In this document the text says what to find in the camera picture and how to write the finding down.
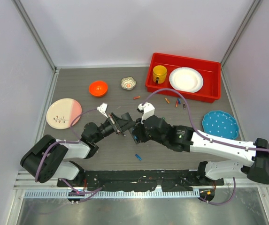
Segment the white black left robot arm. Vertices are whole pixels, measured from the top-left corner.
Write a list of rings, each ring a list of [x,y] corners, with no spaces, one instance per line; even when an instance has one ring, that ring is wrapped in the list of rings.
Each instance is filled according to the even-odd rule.
[[[93,122],[87,123],[79,141],[59,140],[45,135],[22,157],[20,165],[36,182],[45,183],[53,177],[63,178],[72,186],[79,187],[83,184],[84,175],[78,166],[64,160],[89,159],[99,149],[97,142],[112,133],[122,134],[135,125],[129,113],[123,114],[121,118],[111,113],[99,126]]]

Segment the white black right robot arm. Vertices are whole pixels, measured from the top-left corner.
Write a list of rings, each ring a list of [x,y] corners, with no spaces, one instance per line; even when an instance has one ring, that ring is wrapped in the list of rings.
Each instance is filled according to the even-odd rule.
[[[176,152],[206,153],[225,158],[222,162],[201,162],[196,180],[207,185],[212,180],[226,177],[247,177],[249,180],[269,184],[269,143],[257,138],[255,142],[235,141],[205,134],[182,125],[170,125],[153,115],[138,120],[132,131],[138,143],[149,140]]]

